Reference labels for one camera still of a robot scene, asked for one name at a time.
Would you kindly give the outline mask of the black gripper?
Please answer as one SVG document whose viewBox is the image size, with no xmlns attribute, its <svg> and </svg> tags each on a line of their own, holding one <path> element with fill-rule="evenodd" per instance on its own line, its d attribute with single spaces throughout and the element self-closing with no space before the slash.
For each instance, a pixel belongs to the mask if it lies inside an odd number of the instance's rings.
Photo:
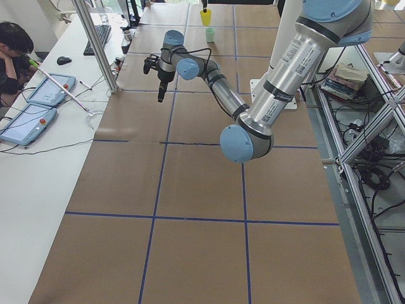
<svg viewBox="0 0 405 304">
<path fill-rule="evenodd" d="M 208 0 L 202 0 L 201 2 L 202 2 L 202 11 L 204 13 L 207 13 L 208 12 Z M 158 102 L 162 103 L 165 98 L 168 84 L 173 81 L 173 72 L 159 70 L 158 79 L 160 80 L 159 92 L 158 92 Z"/>
</svg>

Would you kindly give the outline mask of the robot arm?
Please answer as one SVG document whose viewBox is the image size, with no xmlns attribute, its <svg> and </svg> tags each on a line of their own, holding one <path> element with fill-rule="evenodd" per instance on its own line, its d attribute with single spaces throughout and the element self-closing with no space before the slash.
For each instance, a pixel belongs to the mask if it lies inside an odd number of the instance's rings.
<svg viewBox="0 0 405 304">
<path fill-rule="evenodd" d="M 169 30 L 164 36 L 156 69 L 158 101 L 175 75 L 205 81 L 223 111 L 234 123 L 220 136 L 222 153 L 244 163 L 268 154 L 273 146 L 272 125 L 308 80 L 319 59 L 335 47 L 368 41 L 373 28 L 373 1 L 286 1 L 270 67 L 256 86 L 252 104 L 234 91 L 218 65 L 191 54 L 184 36 Z"/>
</svg>

